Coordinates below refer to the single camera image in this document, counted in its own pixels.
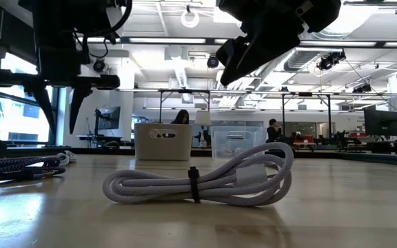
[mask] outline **white braided cable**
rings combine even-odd
[[[286,158],[259,152],[269,149],[283,150]],[[292,182],[290,168],[294,162],[291,147],[284,143],[267,143],[243,152],[224,166],[198,178],[200,198],[238,206],[269,205],[281,200],[289,191]],[[279,171],[258,185],[236,186],[236,169],[264,164]],[[135,170],[122,170],[109,175],[103,182],[103,193],[118,203],[132,204],[144,201],[192,199],[190,179],[170,178]],[[242,195],[257,194],[251,198]]]

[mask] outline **woman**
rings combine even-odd
[[[276,122],[276,119],[269,120],[269,127],[267,128],[267,141],[266,143],[274,142],[281,136],[281,127]]]
[[[176,119],[171,124],[190,124],[190,114],[186,110],[180,110]]]

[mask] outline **white storage bin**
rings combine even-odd
[[[188,161],[191,156],[192,125],[134,125],[136,158],[139,160]]]
[[[266,142],[262,127],[211,127],[212,158],[230,160]]]

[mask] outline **transparent container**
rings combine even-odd
[[[266,142],[262,127],[211,127],[212,158],[230,160]]]

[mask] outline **black velcro strap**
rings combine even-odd
[[[197,179],[200,177],[199,170],[195,166],[192,166],[189,171],[187,171],[187,176],[191,179],[191,192],[192,198],[195,203],[200,203],[199,188],[197,187]]]

